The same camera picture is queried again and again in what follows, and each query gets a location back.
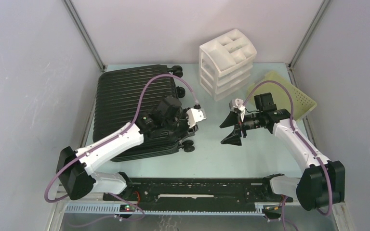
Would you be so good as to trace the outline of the black ribbed hard-shell suitcase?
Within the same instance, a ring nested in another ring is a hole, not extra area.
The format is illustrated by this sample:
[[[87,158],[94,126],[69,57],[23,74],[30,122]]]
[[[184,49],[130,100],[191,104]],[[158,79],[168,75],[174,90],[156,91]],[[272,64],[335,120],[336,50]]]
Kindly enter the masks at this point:
[[[146,83],[160,74],[183,76],[180,65],[168,67],[155,64],[125,68],[105,72],[98,79],[93,121],[93,142],[112,134],[134,118],[140,94]],[[166,97],[180,99],[186,90],[176,86],[172,78],[160,78],[153,81],[143,97],[140,115],[156,108]],[[195,150],[192,140],[175,139],[172,131],[163,131],[158,137],[124,151],[112,158],[113,162],[131,161],[162,155],[168,155],[183,149],[185,152]]]

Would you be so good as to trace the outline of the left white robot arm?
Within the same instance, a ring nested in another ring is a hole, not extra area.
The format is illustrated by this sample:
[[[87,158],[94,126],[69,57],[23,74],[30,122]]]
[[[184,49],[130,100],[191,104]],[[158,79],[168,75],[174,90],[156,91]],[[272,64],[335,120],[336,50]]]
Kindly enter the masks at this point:
[[[198,103],[183,109],[177,98],[166,97],[151,110],[136,112],[132,122],[103,139],[76,150],[70,146],[64,148],[59,155],[55,177],[70,200],[81,199],[91,192],[113,193],[120,200],[128,200],[133,194],[128,177],[124,173],[106,174],[97,169],[165,131],[172,132],[180,140],[192,136],[198,129],[197,123],[205,118]]]

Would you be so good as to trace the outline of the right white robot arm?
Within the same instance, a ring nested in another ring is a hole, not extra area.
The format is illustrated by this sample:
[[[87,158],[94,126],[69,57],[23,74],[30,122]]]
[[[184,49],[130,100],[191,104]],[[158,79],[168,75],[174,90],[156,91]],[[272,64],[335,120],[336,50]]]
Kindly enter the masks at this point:
[[[230,113],[220,128],[233,127],[221,144],[241,146],[248,130],[264,128],[287,147],[300,167],[300,178],[274,174],[265,178],[261,195],[274,201],[279,195],[298,200],[307,211],[341,203],[345,198],[345,168],[340,161],[331,161],[310,143],[299,130],[287,109],[278,109],[271,93],[254,97],[256,112],[246,113],[244,101],[233,99]]]

